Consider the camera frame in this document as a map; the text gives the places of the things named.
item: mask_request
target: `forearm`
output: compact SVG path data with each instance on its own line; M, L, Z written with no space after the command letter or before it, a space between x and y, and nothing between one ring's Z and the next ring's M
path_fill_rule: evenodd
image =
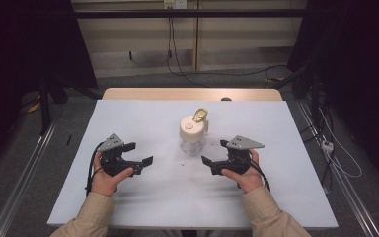
M114 201L90 192L75 219L58 228L51 237L56 236L106 236Z
M253 228L253 236L310 236L287 212L279 209L272 195L262 186L241 198Z

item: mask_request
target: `white table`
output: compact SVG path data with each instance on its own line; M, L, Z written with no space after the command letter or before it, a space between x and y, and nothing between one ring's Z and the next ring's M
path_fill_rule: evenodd
M188 156L180 148L179 122L201 107L209 110L207 143L199 155ZM48 224L61 225L76 216L85 199L92 152L113 132L125 143L137 143L124 159L140 161L153 155L154 161L142 175L119 185L111 226L250 228L239 201L243 192L233 181L212 176L201 162L201 155L213 161L227 159L219 140L235 135L265 145L258 150L260 165L281 209L306 228L338 226L285 102L106 99L97 103Z

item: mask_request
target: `hand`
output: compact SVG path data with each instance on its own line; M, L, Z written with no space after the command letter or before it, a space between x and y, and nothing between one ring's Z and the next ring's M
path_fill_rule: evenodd
M249 154L251 154L252 160L259 164L260 156L258 153L251 149L249 150ZM221 174L236 181L245 194L263 185L263 179L260 173L252 167L250 167L243 175L239 175L228 169L221 170Z
M127 179L133 172L133 168L127 168L117 174L114 177L108 175L101 168L101 152L97 152L94 157L94 172L97 171L94 175L92 181L91 192L111 197L116 190L116 186L123 180Z

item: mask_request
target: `person's right arm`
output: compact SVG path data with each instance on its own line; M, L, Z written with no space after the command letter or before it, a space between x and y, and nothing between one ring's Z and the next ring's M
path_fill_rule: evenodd
M252 159L259 164L259 155L250 150ZM287 212L279 209L261 175L254 169L239 175L223 169L222 174L236 181L245 194L242 204L252 224L254 237L258 236L310 236L309 233Z

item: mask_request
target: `cream-colored lid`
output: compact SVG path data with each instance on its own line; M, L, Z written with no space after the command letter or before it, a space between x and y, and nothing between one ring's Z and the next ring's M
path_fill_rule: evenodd
M184 142L196 143L204 137L206 124L205 120L195 122L193 116L185 117L181 120L180 136Z

